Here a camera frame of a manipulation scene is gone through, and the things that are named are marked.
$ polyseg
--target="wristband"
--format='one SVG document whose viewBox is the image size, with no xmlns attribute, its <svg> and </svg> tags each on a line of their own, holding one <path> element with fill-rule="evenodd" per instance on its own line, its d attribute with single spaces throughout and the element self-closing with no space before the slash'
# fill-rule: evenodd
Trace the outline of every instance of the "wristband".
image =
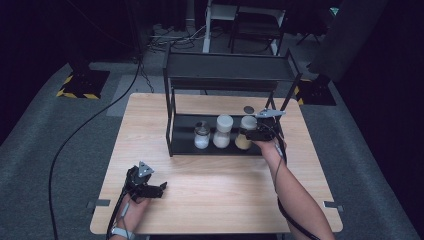
<svg viewBox="0 0 424 240">
<path fill-rule="evenodd" d="M 134 240 L 135 238 L 135 234 L 133 234 L 132 232 L 118 227 L 112 228 L 112 236 L 113 235 L 119 235 L 129 240 Z"/>
</svg>

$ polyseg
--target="black wall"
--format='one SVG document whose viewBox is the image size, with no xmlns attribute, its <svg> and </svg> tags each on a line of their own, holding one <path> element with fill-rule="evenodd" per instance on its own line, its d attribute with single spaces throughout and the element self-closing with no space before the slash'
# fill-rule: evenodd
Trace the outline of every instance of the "black wall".
<svg viewBox="0 0 424 240">
<path fill-rule="evenodd" d="M 389 1 L 336 84 L 384 176 L 424 238 L 423 1 Z"/>
</svg>

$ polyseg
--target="chair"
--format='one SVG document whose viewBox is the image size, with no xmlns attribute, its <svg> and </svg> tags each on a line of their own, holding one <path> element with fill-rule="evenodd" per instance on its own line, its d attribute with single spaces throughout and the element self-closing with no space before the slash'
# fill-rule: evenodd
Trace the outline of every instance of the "chair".
<svg viewBox="0 0 424 240">
<path fill-rule="evenodd" d="M 262 11 L 245 11 L 245 5 L 237 5 L 236 14 L 233 22 L 233 28 L 230 35 L 228 47 L 231 47 L 231 53 L 234 53 L 234 44 L 236 39 L 255 39 L 269 41 L 267 48 L 276 40 L 278 42 L 275 55 L 278 55 L 283 41 L 284 32 L 282 24 L 279 24 L 278 19 L 263 11 L 265 9 L 255 8 Z"/>
</svg>

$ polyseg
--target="jar lid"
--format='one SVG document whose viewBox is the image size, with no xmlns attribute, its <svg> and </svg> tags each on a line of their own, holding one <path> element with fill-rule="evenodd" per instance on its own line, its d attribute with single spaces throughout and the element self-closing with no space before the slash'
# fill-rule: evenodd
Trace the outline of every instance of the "jar lid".
<svg viewBox="0 0 424 240">
<path fill-rule="evenodd" d="M 244 116 L 241 119 L 241 128 L 247 129 L 247 130 L 253 130 L 256 128 L 256 118 L 254 116 Z"/>
<path fill-rule="evenodd" d="M 216 119 L 216 129 L 220 132 L 229 132 L 233 127 L 233 118 L 230 115 L 222 114 Z"/>
<path fill-rule="evenodd" d="M 196 134 L 206 136 L 210 132 L 209 124 L 206 121 L 197 122 L 194 128 Z"/>
</svg>

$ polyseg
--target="dark background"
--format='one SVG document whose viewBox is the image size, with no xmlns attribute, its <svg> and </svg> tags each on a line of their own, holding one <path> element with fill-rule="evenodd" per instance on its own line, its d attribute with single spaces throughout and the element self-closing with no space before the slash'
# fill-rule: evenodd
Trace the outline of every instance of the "dark background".
<svg viewBox="0 0 424 240">
<path fill-rule="evenodd" d="M 106 38 L 66 1 L 58 2 L 85 59 L 122 61 L 134 54 L 134 49 Z M 124 1 L 73 3 L 108 34 L 133 46 Z M 336 83 L 381 171 L 421 237 L 423 7 L 422 1 L 389 1 L 373 33 Z M 153 15 L 160 16 L 157 6 L 147 4 L 142 9 L 149 9 L 140 12 L 141 21 L 146 23 L 157 21 Z M 2 143 L 39 89 L 67 61 L 37 5 L 29 0 L 1 1 L 0 11 Z"/>
</svg>

